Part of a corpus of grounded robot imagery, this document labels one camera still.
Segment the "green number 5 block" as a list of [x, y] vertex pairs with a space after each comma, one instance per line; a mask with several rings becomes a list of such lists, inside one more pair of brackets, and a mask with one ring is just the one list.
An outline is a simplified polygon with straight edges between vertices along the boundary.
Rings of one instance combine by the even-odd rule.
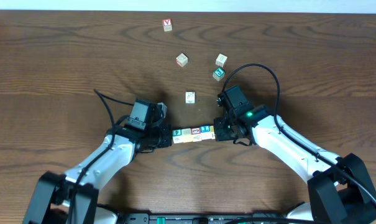
[[174, 144], [179, 144], [183, 142], [182, 133], [180, 129], [175, 129], [172, 131], [172, 138]]

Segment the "yellow top wooden block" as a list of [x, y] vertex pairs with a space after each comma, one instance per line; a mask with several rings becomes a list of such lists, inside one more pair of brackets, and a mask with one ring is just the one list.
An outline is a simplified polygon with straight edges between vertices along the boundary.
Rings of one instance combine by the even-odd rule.
[[215, 132], [214, 132], [214, 126], [210, 126], [210, 133], [211, 133], [211, 139], [216, 139], [216, 135], [215, 135]]

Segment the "plain beige wooden block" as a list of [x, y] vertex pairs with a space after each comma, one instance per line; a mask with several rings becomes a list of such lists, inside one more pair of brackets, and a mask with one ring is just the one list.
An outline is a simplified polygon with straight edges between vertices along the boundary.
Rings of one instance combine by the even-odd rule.
[[182, 129], [181, 130], [181, 138], [182, 138], [183, 143], [192, 142], [193, 141], [193, 135], [192, 135], [192, 132], [191, 132], [191, 128]]

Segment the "blue letter I block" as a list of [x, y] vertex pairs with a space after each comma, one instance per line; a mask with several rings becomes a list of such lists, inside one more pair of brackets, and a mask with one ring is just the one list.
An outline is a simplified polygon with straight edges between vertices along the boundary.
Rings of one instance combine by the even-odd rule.
[[212, 138], [212, 132], [211, 132], [210, 126], [201, 126], [200, 131], [201, 131], [202, 140], [208, 140]]

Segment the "red number 3 block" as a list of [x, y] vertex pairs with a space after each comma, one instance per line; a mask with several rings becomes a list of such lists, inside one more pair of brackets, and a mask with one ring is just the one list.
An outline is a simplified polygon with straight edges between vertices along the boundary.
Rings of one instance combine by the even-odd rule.
[[193, 142], [202, 141], [201, 128], [192, 128], [191, 134], [192, 134], [192, 141]]

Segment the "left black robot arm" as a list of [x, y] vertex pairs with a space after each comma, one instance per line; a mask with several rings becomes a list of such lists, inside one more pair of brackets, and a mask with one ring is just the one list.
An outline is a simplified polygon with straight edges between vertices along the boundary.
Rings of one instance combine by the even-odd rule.
[[131, 114], [111, 122], [103, 143], [83, 162], [40, 177], [23, 222], [120, 223], [120, 213], [98, 203], [99, 192], [136, 154], [172, 145], [166, 114], [164, 103], [137, 100]]

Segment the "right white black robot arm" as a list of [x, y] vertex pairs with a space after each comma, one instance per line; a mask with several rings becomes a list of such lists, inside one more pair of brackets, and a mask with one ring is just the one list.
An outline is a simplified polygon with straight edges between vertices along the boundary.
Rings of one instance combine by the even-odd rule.
[[248, 102], [221, 103], [224, 114], [214, 120], [217, 141], [268, 150], [307, 184], [310, 200], [274, 223], [372, 223], [376, 220], [376, 190], [362, 159], [341, 157], [291, 129], [266, 106]]

